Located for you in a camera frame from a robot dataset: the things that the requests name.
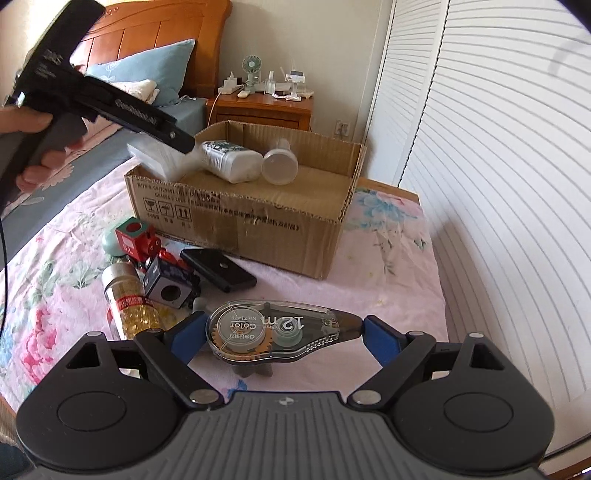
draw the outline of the correction tape reel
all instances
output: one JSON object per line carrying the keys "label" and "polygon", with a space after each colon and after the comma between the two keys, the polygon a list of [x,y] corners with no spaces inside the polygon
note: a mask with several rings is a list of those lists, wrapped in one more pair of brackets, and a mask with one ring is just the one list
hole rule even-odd
{"label": "correction tape reel", "polygon": [[353,314],[303,303],[238,300],[207,323],[212,351],[234,365],[293,362],[314,350],[361,335]]}

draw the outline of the red label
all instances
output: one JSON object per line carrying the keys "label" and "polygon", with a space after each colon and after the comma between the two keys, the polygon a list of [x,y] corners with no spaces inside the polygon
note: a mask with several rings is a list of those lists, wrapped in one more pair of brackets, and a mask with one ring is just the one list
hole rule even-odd
{"label": "red label", "polygon": [[119,311],[126,309],[127,307],[135,307],[137,305],[150,305],[151,307],[154,307],[149,299],[141,295],[128,295],[127,297],[117,300],[117,309]]}

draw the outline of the clear plastic cup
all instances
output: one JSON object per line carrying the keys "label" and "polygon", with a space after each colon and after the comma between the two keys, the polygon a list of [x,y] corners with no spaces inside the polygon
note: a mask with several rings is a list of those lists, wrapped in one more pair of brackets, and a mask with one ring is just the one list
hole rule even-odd
{"label": "clear plastic cup", "polygon": [[297,177],[297,157],[290,150],[289,142],[282,138],[277,148],[270,150],[263,157],[261,174],[273,185],[287,185]]}

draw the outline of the orange gear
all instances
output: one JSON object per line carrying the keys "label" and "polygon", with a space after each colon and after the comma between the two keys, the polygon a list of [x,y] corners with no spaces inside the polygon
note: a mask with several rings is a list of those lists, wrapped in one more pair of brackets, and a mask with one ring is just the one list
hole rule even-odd
{"label": "orange gear", "polygon": [[268,353],[271,350],[271,344],[273,343],[272,331],[271,328],[263,326],[265,330],[265,336],[263,337],[261,343],[259,343],[256,347],[251,349],[248,352],[239,353],[239,352],[232,352],[228,353],[222,350],[224,340],[222,336],[217,331],[217,324],[212,326],[212,341],[213,344],[218,349],[218,354],[228,360],[234,361],[248,361],[248,360],[259,360],[264,353]]}

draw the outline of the white louvered closet door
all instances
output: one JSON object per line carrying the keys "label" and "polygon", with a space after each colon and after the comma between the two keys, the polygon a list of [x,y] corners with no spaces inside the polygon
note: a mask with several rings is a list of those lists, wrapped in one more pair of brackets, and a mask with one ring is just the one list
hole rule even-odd
{"label": "white louvered closet door", "polygon": [[556,0],[450,0],[403,188],[430,221],[450,338],[490,336],[591,432],[591,35]]}
{"label": "white louvered closet door", "polygon": [[395,0],[366,134],[365,176],[372,180],[400,180],[410,152],[407,142],[416,133],[417,112],[423,109],[433,73],[434,48],[443,28],[441,4],[442,0]]}

